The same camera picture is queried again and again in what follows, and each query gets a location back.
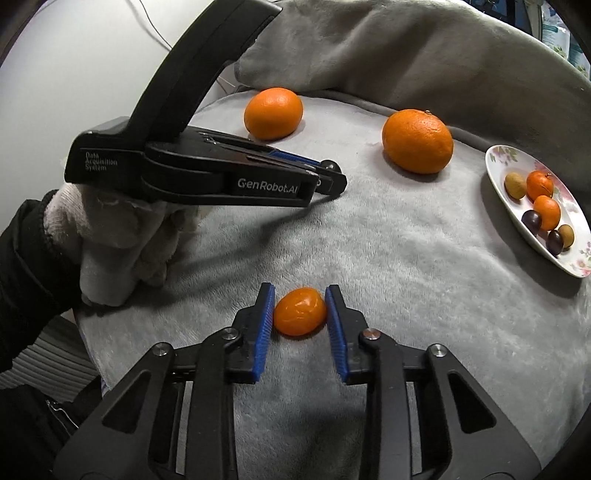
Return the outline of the white gloved left hand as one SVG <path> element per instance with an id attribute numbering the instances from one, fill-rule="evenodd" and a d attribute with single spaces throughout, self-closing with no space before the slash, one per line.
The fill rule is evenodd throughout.
<path id="1" fill-rule="evenodd" d="M 78 267 L 83 301 L 119 307 L 137 284 L 164 284 L 181 236 L 194 233 L 198 219 L 196 206 L 146 203 L 66 183 L 49 201 L 43 225 Z"/>

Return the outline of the black jacket left forearm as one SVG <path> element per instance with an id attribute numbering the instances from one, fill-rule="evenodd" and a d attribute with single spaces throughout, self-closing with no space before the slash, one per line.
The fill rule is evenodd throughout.
<path id="1" fill-rule="evenodd" d="M 32 345 L 46 325 L 80 297 L 79 268 L 44 227 L 56 195 L 24 201 L 1 234 L 1 370 Z"/>

